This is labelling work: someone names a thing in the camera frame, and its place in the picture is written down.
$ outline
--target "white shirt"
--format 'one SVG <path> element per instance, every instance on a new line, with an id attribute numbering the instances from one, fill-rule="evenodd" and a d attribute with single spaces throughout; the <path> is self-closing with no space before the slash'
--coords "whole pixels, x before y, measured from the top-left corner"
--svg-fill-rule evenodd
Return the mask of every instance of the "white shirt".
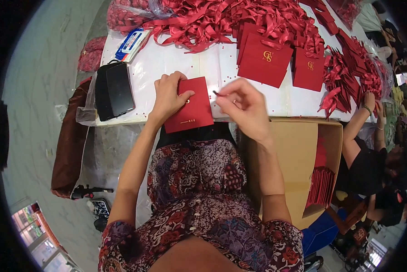
<path id="1" fill-rule="evenodd" d="M 376 11 L 370 3 L 364 3 L 356 21 L 363 27 L 365 32 L 382 31 L 380 19 L 377 17 Z"/>

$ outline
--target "window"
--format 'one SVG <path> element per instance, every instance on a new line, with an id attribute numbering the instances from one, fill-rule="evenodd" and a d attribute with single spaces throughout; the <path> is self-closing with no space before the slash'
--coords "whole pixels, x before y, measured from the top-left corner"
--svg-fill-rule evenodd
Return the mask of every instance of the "window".
<path id="1" fill-rule="evenodd" d="M 46 239 L 43 243 L 38 245 L 31 254 L 39 266 L 43 266 L 46 261 L 57 251 L 57 248 L 52 244 L 50 239 Z"/>
<path id="2" fill-rule="evenodd" d="M 25 246 L 43 271 L 80 271 L 58 244 L 37 203 L 17 211 L 11 218 Z"/>
<path id="3" fill-rule="evenodd" d="M 71 272 L 78 271 L 59 253 L 43 270 L 44 272 Z"/>
<path id="4" fill-rule="evenodd" d="M 381 260 L 384 258 L 387 249 L 373 238 L 368 244 L 366 252 L 369 253 L 369 259 L 356 271 L 375 271 Z"/>
<path id="5" fill-rule="evenodd" d="M 44 229 L 37 220 L 37 216 L 31 209 L 31 206 L 21 209 L 12 215 L 11 218 L 27 247 L 44 234 Z"/>

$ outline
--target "bracelet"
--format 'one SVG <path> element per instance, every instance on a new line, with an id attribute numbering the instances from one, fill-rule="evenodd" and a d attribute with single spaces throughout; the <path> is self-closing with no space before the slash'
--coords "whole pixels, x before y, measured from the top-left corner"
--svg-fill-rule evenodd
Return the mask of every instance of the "bracelet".
<path id="1" fill-rule="evenodd" d="M 369 107 L 367 107 L 367 106 L 363 106 L 363 108 L 365 108 L 365 109 L 367 109 L 368 110 L 368 112 L 370 112 L 370 116 L 373 114 L 372 112 L 371 112 L 371 110 L 370 110 L 370 108 Z"/>

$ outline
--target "woman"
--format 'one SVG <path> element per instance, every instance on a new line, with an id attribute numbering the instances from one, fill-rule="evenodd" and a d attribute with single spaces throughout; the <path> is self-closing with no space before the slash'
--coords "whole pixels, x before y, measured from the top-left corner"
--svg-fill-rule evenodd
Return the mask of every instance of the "woman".
<path id="1" fill-rule="evenodd" d="M 376 108 L 378 114 L 374 150 L 356 135 Z M 385 148 L 383 106 L 373 93 L 366 93 L 360 108 L 343 131 L 342 156 L 335 190 L 372 195 L 383 187 L 407 190 L 407 146 L 396 146 L 388 154 Z"/>
<path id="2" fill-rule="evenodd" d="M 407 220 L 407 193 L 384 188 L 370 197 L 367 218 L 385 227 L 395 226 Z"/>
<path id="3" fill-rule="evenodd" d="M 291 225 L 265 98 L 245 79 L 224 87 L 216 102 L 259 145 L 262 221 L 242 192 L 246 173 L 232 136 L 224 133 L 227 123 L 216 123 L 175 134 L 176 143 L 162 128 L 148 172 L 154 212 L 135 229 L 137 195 L 155 135 L 194 94 L 177 95 L 178 81 L 185 79 L 176 71 L 155 81 L 154 108 L 120 174 L 99 270 L 303 271 L 302 233 Z"/>

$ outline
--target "hand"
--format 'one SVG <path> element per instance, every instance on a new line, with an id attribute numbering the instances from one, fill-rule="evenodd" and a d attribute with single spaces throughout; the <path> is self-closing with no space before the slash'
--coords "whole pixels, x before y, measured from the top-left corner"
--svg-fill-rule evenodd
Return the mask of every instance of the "hand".
<path id="1" fill-rule="evenodd" d="M 155 104 L 151 113 L 150 119 L 154 119 L 160 126 L 175 112 L 185 105 L 190 96 L 194 95 L 194 91 L 188 90 L 183 95 L 178 95 L 178 82 L 186 80 L 187 77 L 175 71 L 169 76 L 164 74 L 161 79 L 154 82 L 155 85 Z"/>
<path id="2" fill-rule="evenodd" d="M 271 139 L 265 97 L 246 79 L 239 78 L 219 92 L 216 103 L 241 131 L 259 144 Z"/>
<path id="3" fill-rule="evenodd" d="M 364 105 L 367 106 L 370 111 L 373 112 L 375 107 L 375 97 L 374 94 L 371 92 L 366 92 L 364 95 Z"/>
<path id="4" fill-rule="evenodd" d="M 375 109 L 377 112 L 377 117 L 380 121 L 383 121 L 385 118 L 385 112 L 383 110 L 383 104 L 379 100 L 376 100 Z"/>

